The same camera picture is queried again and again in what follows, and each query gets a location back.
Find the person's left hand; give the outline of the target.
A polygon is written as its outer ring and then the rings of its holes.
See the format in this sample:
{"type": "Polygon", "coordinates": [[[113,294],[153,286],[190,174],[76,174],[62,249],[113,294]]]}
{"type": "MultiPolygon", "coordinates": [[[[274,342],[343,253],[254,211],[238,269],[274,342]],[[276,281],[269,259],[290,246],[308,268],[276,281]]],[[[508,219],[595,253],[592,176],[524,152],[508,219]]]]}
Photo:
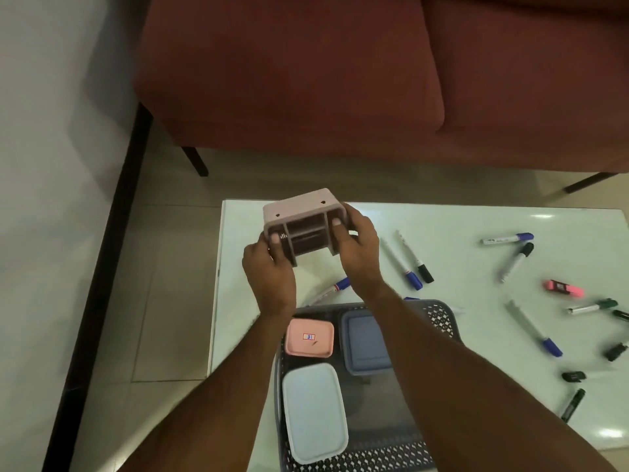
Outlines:
{"type": "Polygon", "coordinates": [[[254,244],[245,247],[241,260],[258,308],[265,315],[291,318],[296,310],[296,282],[293,267],[278,267],[269,254],[269,238],[262,232],[254,244]]]}

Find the person's right hand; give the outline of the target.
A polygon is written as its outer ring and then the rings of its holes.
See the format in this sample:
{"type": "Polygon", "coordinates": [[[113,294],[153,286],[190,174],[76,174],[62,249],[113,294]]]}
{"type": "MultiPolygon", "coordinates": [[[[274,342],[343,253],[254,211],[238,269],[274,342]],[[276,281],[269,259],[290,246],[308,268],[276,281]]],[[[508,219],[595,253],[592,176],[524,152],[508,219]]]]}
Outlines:
{"type": "Polygon", "coordinates": [[[340,259],[353,290],[367,302],[385,286],[379,262],[379,237],[370,218],[347,203],[342,206],[347,213],[345,226],[351,235],[351,246],[339,253],[340,259]]]}

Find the pink plastic desk organizer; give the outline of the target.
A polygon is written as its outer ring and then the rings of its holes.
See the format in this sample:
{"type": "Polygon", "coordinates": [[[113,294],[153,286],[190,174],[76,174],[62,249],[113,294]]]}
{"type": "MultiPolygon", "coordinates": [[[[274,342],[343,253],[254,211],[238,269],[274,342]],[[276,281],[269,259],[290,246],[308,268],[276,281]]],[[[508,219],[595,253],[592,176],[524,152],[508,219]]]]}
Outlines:
{"type": "Polygon", "coordinates": [[[338,243],[332,232],[332,221],[349,223],[347,210],[329,189],[320,189],[263,206],[263,232],[267,240],[276,233],[282,250],[297,267],[297,258],[328,249],[338,254],[338,243]]]}

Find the person's left forearm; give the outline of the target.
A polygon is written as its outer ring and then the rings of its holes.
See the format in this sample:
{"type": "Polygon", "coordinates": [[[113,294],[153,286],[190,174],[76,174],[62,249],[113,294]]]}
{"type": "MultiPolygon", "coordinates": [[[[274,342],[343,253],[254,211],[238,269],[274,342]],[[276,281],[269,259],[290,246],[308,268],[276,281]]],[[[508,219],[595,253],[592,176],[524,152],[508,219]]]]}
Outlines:
{"type": "Polygon", "coordinates": [[[236,348],[147,435],[119,472],[246,472],[274,357],[294,313],[294,305],[263,305],[236,348]]]}

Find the person's right forearm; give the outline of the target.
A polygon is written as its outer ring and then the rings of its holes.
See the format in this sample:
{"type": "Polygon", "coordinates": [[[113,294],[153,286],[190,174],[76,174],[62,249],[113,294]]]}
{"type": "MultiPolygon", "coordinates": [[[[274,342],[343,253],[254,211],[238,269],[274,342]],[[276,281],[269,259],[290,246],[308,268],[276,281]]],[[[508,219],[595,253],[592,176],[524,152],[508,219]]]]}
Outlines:
{"type": "Polygon", "coordinates": [[[616,472],[516,381],[415,314],[382,279],[350,282],[381,329],[438,472],[616,472]]]}

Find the blue cap whiteboard marker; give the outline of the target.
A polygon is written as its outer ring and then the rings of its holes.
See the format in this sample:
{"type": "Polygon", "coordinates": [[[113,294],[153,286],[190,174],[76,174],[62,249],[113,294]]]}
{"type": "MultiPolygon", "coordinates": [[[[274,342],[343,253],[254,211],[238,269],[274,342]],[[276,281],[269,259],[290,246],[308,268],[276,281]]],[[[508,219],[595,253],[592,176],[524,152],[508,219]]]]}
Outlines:
{"type": "Polygon", "coordinates": [[[405,278],[407,283],[411,286],[411,288],[415,291],[420,291],[423,288],[423,284],[419,277],[409,268],[407,268],[399,256],[395,253],[389,243],[386,241],[384,237],[379,238],[380,246],[385,252],[391,264],[397,269],[402,276],[405,278]]]}
{"type": "Polygon", "coordinates": [[[526,243],[532,241],[534,238],[534,234],[530,232],[523,232],[506,237],[483,238],[481,239],[480,244],[484,246],[495,246],[500,244],[526,243]]]}
{"type": "Polygon", "coordinates": [[[530,316],[527,311],[523,309],[515,300],[508,300],[506,303],[506,309],[542,350],[552,357],[563,357],[563,352],[558,345],[548,334],[545,333],[545,331],[542,330],[534,318],[530,316]]]}
{"type": "Polygon", "coordinates": [[[350,287],[350,279],[348,277],[345,277],[339,280],[338,282],[336,282],[335,284],[329,286],[324,291],[321,291],[318,294],[314,295],[312,298],[304,301],[301,307],[306,308],[306,307],[317,305],[321,303],[322,301],[325,301],[326,298],[330,296],[334,296],[336,293],[344,291],[348,289],[349,287],[350,287]]]}

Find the black cap whiteboard marker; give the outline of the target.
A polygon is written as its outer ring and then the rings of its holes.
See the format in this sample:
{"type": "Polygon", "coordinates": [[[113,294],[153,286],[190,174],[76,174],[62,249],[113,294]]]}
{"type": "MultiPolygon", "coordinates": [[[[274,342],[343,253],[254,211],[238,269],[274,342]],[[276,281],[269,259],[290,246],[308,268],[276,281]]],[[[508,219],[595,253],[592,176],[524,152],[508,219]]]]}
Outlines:
{"type": "Polygon", "coordinates": [[[507,280],[515,272],[515,270],[519,268],[520,264],[530,256],[530,254],[534,250],[534,247],[535,246],[532,242],[527,242],[523,245],[520,251],[517,254],[515,254],[512,260],[500,273],[499,282],[501,284],[504,284],[507,282],[507,280]]]}
{"type": "Polygon", "coordinates": [[[405,236],[401,233],[399,229],[396,230],[396,236],[399,238],[404,249],[407,251],[408,255],[412,258],[415,269],[419,274],[419,277],[423,280],[425,284],[431,284],[435,281],[433,276],[431,275],[429,269],[425,265],[425,263],[420,259],[415,249],[413,249],[412,245],[408,242],[405,236]]]}

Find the small pink lidded container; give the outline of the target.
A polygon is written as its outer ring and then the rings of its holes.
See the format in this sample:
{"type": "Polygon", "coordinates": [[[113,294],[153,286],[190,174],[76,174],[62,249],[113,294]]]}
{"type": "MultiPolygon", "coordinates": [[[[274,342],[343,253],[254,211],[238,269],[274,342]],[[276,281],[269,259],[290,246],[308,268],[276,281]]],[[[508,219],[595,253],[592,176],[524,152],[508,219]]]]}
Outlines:
{"type": "Polygon", "coordinates": [[[328,358],[334,352],[334,325],[325,320],[293,318],[287,327],[284,352],[290,356],[328,358]]]}

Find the black sofa leg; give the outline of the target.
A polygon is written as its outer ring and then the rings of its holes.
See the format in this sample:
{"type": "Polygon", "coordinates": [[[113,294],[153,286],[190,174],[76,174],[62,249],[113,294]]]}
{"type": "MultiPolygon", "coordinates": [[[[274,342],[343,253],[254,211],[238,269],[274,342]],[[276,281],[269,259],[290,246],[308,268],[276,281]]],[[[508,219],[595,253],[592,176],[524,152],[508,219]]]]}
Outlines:
{"type": "Polygon", "coordinates": [[[583,190],[583,189],[587,189],[595,184],[598,184],[600,182],[606,181],[612,177],[615,177],[616,175],[618,175],[617,173],[610,173],[610,172],[599,172],[596,174],[592,174],[588,177],[586,177],[585,179],[582,179],[578,182],[574,182],[573,184],[570,184],[568,186],[565,186],[562,189],[562,192],[564,192],[565,194],[572,194],[575,193],[577,191],[583,190]]]}
{"type": "Polygon", "coordinates": [[[195,147],[181,147],[186,158],[189,160],[194,170],[200,177],[208,177],[209,170],[204,161],[202,160],[197,148],[195,147]]]}

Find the light blue lidded container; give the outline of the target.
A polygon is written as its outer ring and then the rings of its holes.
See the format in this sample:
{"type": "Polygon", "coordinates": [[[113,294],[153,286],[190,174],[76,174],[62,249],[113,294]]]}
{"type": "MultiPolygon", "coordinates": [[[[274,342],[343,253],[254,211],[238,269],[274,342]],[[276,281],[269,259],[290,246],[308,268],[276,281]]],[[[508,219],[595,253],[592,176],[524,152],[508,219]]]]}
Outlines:
{"type": "Polygon", "coordinates": [[[281,387],[293,460],[304,466],[345,452],[349,428],[334,367],[328,363],[299,367],[284,376],[281,387]]]}

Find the red fabric sofa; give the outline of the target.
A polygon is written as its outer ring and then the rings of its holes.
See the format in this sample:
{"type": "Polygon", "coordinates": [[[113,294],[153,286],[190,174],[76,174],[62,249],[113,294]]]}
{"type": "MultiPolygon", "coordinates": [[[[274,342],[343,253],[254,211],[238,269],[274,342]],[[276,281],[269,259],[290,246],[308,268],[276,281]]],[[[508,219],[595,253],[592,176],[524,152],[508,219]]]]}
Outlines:
{"type": "Polygon", "coordinates": [[[182,147],[629,172],[629,0],[152,0],[182,147]]]}

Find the grey perforated plastic basket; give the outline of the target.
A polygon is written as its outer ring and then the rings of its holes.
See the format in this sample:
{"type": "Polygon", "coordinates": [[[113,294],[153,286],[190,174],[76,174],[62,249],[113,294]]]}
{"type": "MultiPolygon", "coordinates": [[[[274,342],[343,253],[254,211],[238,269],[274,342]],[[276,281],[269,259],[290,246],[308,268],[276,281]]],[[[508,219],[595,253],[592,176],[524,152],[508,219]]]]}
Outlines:
{"type": "Polygon", "coordinates": [[[281,342],[273,375],[280,472],[421,472],[435,468],[392,370],[373,367],[361,371],[351,365],[350,320],[370,315],[364,303],[297,309],[295,318],[325,320],[334,325],[334,350],[322,359],[290,356],[284,351],[285,341],[281,342]],[[341,454],[301,465],[289,445],[281,383],[287,373],[319,363],[331,365],[337,373],[349,443],[341,454]]]}

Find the pink highlighter pen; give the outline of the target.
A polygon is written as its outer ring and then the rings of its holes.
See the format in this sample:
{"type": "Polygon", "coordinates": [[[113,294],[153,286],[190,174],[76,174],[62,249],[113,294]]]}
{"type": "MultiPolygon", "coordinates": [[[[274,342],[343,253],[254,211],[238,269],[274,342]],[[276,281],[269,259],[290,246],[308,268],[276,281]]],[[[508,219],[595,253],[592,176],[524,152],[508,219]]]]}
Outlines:
{"type": "Polygon", "coordinates": [[[583,298],[585,296],[583,288],[553,279],[544,281],[542,285],[544,289],[552,293],[565,294],[574,298],[583,298]]]}

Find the green cap whiteboard marker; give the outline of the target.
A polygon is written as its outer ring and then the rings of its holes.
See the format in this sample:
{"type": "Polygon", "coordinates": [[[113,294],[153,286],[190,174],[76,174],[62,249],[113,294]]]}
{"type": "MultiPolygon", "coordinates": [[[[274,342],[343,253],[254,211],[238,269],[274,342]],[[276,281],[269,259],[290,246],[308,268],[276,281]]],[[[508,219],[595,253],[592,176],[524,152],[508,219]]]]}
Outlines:
{"type": "Polygon", "coordinates": [[[603,300],[596,301],[594,303],[584,305],[584,306],[574,306],[570,308],[566,308],[565,311],[569,315],[581,315],[584,313],[590,313],[594,311],[604,311],[615,309],[618,306],[618,302],[611,298],[606,298],[603,300]]]}

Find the green body marker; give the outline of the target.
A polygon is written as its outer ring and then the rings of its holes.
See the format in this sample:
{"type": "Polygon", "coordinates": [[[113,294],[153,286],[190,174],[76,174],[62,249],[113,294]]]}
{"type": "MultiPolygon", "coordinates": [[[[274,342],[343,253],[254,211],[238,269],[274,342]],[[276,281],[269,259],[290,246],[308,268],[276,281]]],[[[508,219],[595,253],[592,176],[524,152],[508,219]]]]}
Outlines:
{"type": "Polygon", "coordinates": [[[575,394],[570,398],[570,401],[567,403],[567,405],[565,406],[564,410],[561,413],[560,418],[562,422],[568,423],[570,421],[570,419],[574,415],[575,411],[577,410],[577,408],[579,407],[579,405],[581,404],[585,396],[586,396],[585,389],[578,388],[576,390],[575,394]]]}

